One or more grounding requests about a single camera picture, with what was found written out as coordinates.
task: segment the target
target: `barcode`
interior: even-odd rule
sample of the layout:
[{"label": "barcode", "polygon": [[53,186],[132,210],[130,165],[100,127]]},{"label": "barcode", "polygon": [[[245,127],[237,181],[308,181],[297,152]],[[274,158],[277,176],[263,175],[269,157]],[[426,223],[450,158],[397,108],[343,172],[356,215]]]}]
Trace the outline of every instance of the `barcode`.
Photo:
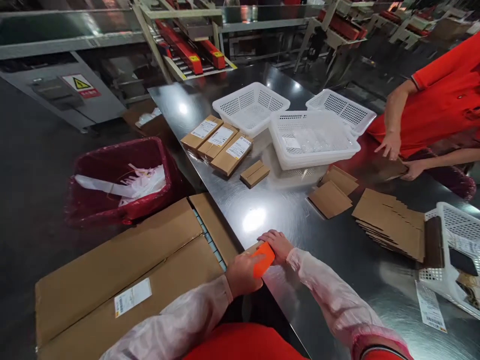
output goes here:
[{"label": "barcode", "polygon": [[426,319],[427,319],[429,322],[431,322],[431,323],[433,323],[433,324],[435,324],[435,325],[437,325],[437,326],[439,326],[439,327],[442,327],[442,325],[443,325],[440,321],[435,320],[435,319],[432,319],[431,317],[428,317],[428,316],[427,316]]}]

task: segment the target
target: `hand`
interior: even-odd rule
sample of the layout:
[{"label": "hand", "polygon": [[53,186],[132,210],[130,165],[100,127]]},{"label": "hand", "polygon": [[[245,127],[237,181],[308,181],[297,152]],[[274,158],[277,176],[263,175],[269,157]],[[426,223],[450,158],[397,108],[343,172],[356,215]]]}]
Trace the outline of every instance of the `hand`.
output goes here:
[{"label": "hand", "polygon": [[407,181],[415,180],[427,168],[423,160],[404,161],[403,164],[408,166],[408,172],[401,179]]},{"label": "hand", "polygon": [[397,160],[400,154],[400,145],[402,141],[400,140],[399,132],[388,132],[380,146],[375,149],[375,153],[378,153],[382,148],[385,148],[383,152],[383,157],[385,158],[390,152],[390,160]]},{"label": "hand", "polygon": [[252,257],[248,252],[244,252],[235,256],[233,262],[228,265],[225,276],[234,299],[240,295],[253,293],[262,287],[264,284],[262,279],[254,278],[254,265],[264,258],[265,254]]},{"label": "hand", "polygon": [[294,248],[284,233],[278,232],[277,230],[270,230],[263,233],[258,240],[267,242],[275,253],[273,265],[283,264],[287,260],[290,251]]}]

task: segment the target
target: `warning label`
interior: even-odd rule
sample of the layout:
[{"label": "warning label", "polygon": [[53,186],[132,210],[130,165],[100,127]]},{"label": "warning label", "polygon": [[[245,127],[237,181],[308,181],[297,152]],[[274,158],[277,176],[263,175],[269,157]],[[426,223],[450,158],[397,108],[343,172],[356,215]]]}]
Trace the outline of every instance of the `warning label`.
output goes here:
[{"label": "warning label", "polygon": [[99,91],[81,74],[62,76],[62,78],[84,99],[94,98],[101,95]]}]

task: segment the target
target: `red trash bin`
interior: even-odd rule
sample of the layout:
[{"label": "red trash bin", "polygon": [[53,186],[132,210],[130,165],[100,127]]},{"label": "red trash bin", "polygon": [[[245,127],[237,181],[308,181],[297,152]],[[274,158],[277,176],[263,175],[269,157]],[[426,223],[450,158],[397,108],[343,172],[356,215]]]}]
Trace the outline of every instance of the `red trash bin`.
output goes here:
[{"label": "red trash bin", "polygon": [[75,162],[74,175],[120,184],[140,169],[163,165],[165,186],[159,191],[119,207],[121,197],[80,186],[70,178],[67,222],[72,226],[131,224],[132,220],[160,211],[186,194],[185,181],[175,160],[158,137],[146,137],[87,152]]}]

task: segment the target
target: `worker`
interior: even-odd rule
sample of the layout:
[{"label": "worker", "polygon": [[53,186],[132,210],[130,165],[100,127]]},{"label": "worker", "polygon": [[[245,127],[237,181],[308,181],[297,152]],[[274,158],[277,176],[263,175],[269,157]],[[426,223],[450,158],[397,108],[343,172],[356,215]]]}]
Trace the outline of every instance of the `worker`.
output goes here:
[{"label": "worker", "polygon": [[[273,265],[287,265],[311,291],[331,333],[349,347],[353,360],[412,360],[403,339],[330,267],[294,248],[282,232],[258,238],[275,253]],[[217,326],[227,306],[262,285],[254,265],[265,255],[243,253],[216,280],[186,292],[159,315],[135,326],[100,360],[304,359],[272,328],[255,323]]]},{"label": "worker", "polygon": [[466,200],[475,194],[475,182],[452,165],[480,160],[480,149],[436,156],[428,146],[480,126],[479,49],[480,32],[415,72],[388,96],[384,114],[367,130],[381,142],[375,152],[405,160],[404,180],[427,170]]}]

